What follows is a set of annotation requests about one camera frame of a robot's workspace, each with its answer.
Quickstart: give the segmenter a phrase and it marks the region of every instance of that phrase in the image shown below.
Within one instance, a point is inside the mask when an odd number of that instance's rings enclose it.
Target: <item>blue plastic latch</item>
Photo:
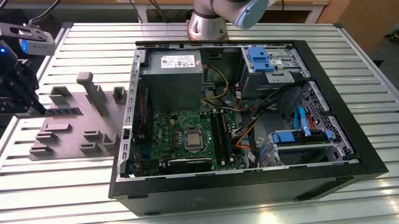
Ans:
[[[274,139],[274,143],[279,143],[280,142],[278,134],[272,134],[272,139]]]
[[[334,138],[332,132],[330,130],[324,130],[324,134],[326,134],[328,141],[332,141],[332,138]]]
[[[311,136],[311,131],[307,127],[307,120],[306,120],[306,112],[304,108],[302,106],[296,107],[295,113],[294,113],[294,127],[295,129],[303,129],[304,130],[304,135]]]
[[[275,143],[295,141],[292,132],[278,132],[278,133],[272,134],[272,139],[274,139]]]
[[[254,72],[275,71],[275,67],[270,63],[270,56],[260,47],[248,47],[248,60],[254,65]]]
[[[295,141],[292,132],[279,132],[278,135],[279,135],[280,142],[292,142],[292,141]]]

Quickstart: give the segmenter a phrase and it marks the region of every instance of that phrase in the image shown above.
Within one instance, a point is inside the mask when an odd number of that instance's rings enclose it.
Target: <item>wire bundle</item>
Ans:
[[[304,85],[308,82],[308,80],[303,80],[300,82],[296,82],[294,84],[287,84],[284,85],[280,89],[278,89],[272,94],[268,95],[268,97],[260,102],[260,104],[258,105],[258,107],[255,108],[252,114],[251,114],[251,119],[250,121],[235,131],[235,133],[240,133],[243,130],[247,129],[247,131],[244,132],[244,134],[242,135],[239,141],[236,142],[236,147],[239,148],[247,148],[247,149],[252,149],[252,145],[254,145],[254,127],[255,127],[255,123],[256,120],[262,114],[262,112],[272,105],[276,103],[279,97],[283,95],[283,93],[298,86]],[[240,146],[240,142],[243,141],[244,137],[248,135],[250,138],[250,146]]]

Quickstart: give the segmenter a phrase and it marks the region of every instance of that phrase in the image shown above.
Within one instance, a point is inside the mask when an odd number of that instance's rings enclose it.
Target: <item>green motherboard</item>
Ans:
[[[147,160],[143,163],[142,175],[159,175],[159,161],[170,159],[210,158],[212,159],[212,171],[232,170],[244,168],[244,154],[242,149],[236,150],[232,146],[232,157],[230,162],[220,164],[218,161],[218,151],[215,147],[211,122],[211,112],[176,112],[159,113],[154,116],[154,139],[152,148],[148,149]],[[236,129],[234,112],[224,112],[228,132]],[[199,134],[203,143],[200,150],[188,150],[190,143],[187,131]]]

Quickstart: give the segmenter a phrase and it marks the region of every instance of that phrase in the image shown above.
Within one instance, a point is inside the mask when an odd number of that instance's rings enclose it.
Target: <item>aluminum table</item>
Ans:
[[[399,92],[342,28],[330,24],[228,25],[231,40],[306,40],[390,172],[327,197],[226,210],[138,218],[108,199],[112,157],[31,161],[44,119],[12,119],[0,140],[0,222],[16,223],[362,223],[399,222]],[[78,23],[58,35],[58,51],[40,67],[40,102],[54,86],[83,91],[80,71],[104,91],[130,81],[135,41],[187,40],[186,24]]]

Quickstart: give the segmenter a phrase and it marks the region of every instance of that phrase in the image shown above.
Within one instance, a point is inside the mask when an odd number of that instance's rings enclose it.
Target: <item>power supply label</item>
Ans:
[[[170,55],[162,57],[162,68],[194,68],[195,58],[194,55]]]

